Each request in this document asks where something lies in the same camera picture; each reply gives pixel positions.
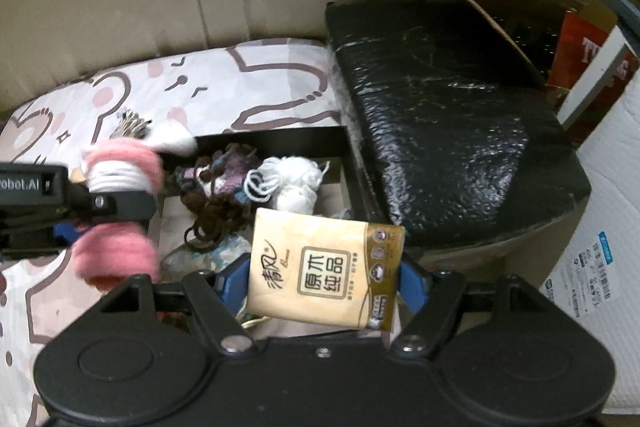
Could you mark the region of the cartoon bear print mat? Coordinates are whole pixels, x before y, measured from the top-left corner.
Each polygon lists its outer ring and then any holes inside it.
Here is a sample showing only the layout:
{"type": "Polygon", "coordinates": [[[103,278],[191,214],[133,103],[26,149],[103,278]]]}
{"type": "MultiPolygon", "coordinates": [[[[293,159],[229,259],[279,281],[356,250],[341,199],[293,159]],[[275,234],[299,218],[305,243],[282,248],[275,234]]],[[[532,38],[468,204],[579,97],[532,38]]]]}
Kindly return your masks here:
{"type": "MultiPolygon", "coordinates": [[[[341,122],[322,44],[293,38],[244,42],[97,72],[19,107],[1,132],[1,158],[78,168],[126,109],[154,127],[194,136],[341,122]]],[[[42,347],[100,298],[74,274],[70,253],[1,267],[1,422],[46,416],[32,381],[42,347]]]]}

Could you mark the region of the wooden base twine tree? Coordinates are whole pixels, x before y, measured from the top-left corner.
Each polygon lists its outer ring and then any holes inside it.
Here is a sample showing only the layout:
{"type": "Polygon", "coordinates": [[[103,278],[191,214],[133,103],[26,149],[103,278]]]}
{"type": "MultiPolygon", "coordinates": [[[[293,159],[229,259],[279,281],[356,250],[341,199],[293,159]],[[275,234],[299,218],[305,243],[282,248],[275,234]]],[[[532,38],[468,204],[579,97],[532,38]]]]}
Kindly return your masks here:
{"type": "Polygon", "coordinates": [[[111,139],[131,138],[143,140],[150,133],[152,121],[141,117],[133,110],[124,109],[117,115],[117,119],[118,123],[110,135],[111,139]]]}

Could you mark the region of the white cardboard box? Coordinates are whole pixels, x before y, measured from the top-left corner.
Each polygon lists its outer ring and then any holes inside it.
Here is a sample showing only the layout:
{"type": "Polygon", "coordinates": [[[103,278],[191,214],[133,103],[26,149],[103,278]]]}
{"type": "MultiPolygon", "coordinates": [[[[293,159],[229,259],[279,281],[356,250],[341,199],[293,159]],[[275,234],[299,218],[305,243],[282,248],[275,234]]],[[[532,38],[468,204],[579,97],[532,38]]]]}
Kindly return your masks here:
{"type": "Polygon", "coordinates": [[[605,413],[639,413],[639,78],[578,150],[591,184],[585,212],[541,293],[611,353],[605,413]]]}

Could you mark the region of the dark brown crochet pouch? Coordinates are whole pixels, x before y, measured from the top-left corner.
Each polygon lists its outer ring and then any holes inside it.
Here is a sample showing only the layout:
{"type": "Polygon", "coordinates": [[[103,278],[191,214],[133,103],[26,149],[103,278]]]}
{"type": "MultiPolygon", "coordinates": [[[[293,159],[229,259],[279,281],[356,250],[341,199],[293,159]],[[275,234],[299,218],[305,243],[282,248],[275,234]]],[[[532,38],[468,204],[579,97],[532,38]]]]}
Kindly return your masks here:
{"type": "Polygon", "coordinates": [[[175,169],[169,177],[171,186],[195,216],[183,235],[191,251],[204,254],[250,224],[252,202],[245,193],[244,181],[259,164],[254,148],[231,143],[212,156],[199,157],[192,167],[175,169]]]}

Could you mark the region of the red printed bag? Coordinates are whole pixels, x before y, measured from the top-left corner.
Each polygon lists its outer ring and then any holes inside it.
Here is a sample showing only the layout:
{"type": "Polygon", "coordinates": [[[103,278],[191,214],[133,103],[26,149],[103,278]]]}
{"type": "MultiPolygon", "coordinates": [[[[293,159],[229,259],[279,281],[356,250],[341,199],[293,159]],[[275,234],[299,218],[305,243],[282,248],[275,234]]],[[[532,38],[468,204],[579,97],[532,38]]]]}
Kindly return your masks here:
{"type": "MultiPolygon", "coordinates": [[[[573,89],[606,38],[608,34],[588,20],[571,12],[565,14],[560,40],[546,83],[548,99],[555,107],[559,107],[568,92],[573,89]]],[[[613,104],[623,93],[638,67],[638,58],[632,53],[627,54],[617,66],[613,79],[598,94],[596,102],[600,105],[613,104]]]]}

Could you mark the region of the tan tissue packet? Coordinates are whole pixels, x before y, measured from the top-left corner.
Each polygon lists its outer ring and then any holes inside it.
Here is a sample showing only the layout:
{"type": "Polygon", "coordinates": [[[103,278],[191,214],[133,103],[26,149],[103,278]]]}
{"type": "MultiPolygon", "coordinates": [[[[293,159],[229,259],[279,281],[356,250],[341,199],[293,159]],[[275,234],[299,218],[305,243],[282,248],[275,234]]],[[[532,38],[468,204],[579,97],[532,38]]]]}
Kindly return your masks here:
{"type": "Polygon", "coordinates": [[[392,328],[405,229],[260,208],[246,309],[348,329],[392,328]]]}

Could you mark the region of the brown cardboard flap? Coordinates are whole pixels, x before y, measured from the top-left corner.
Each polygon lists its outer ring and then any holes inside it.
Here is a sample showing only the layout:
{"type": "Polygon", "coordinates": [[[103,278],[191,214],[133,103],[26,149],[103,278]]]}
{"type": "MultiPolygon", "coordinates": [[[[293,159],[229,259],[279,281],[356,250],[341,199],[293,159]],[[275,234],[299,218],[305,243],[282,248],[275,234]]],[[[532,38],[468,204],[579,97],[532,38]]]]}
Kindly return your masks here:
{"type": "Polygon", "coordinates": [[[520,54],[520,57],[528,64],[528,66],[534,68],[534,64],[532,63],[531,60],[529,60],[529,57],[523,52],[523,50],[518,46],[518,44],[509,36],[509,34],[502,28],[502,26],[489,15],[489,13],[486,10],[484,10],[475,0],[465,0],[465,1],[469,2],[469,4],[472,5],[472,7],[476,9],[477,12],[479,12],[482,17],[484,17],[487,23],[490,23],[490,26],[494,28],[496,31],[498,31],[498,33],[502,35],[503,38],[506,39],[506,42],[509,43],[510,46],[512,46],[512,48],[516,52],[518,52],[518,54],[520,54]]]}

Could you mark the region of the black storage box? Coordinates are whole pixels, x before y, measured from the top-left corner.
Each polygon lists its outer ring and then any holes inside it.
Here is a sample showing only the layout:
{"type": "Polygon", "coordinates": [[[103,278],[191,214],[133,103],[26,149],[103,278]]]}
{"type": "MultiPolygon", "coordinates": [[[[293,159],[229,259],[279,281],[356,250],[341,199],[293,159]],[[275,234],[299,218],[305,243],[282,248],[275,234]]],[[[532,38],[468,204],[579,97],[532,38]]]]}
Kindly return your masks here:
{"type": "Polygon", "coordinates": [[[238,143],[256,150],[264,159],[270,156],[303,156],[315,161],[331,161],[330,183],[340,180],[343,202],[352,210],[352,217],[359,221],[371,221],[372,198],[363,174],[357,166],[347,130],[344,127],[303,127],[272,129],[251,132],[224,132],[220,135],[202,135],[195,138],[198,148],[190,156],[181,157],[160,153],[163,167],[173,173],[177,167],[192,167],[202,156],[210,156],[216,150],[225,150],[238,143]]]}

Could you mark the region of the pink white crochet bunny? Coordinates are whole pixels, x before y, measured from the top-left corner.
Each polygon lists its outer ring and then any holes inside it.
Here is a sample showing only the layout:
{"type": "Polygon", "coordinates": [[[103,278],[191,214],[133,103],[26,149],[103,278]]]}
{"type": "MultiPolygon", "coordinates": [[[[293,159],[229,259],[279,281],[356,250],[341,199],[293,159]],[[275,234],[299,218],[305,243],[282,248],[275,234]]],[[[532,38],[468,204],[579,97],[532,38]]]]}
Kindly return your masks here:
{"type": "Polygon", "coordinates": [[[163,153],[189,156],[196,150],[191,133],[157,138],[112,138],[86,157],[86,182],[92,216],[88,230],[72,246],[77,276],[99,291],[143,274],[158,279],[160,257],[148,235],[156,196],[164,185],[163,153]]]}

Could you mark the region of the white yarn ball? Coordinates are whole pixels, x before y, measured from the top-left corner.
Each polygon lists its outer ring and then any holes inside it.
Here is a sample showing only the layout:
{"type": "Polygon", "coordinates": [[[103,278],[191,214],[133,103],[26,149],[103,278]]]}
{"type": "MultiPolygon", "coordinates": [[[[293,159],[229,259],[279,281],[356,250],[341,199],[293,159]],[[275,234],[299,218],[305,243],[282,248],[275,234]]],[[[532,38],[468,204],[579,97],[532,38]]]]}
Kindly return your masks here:
{"type": "Polygon", "coordinates": [[[244,182],[246,196],[273,210],[312,215],[329,161],[318,164],[306,157],[269,157],[250,169],[244,182]]]}

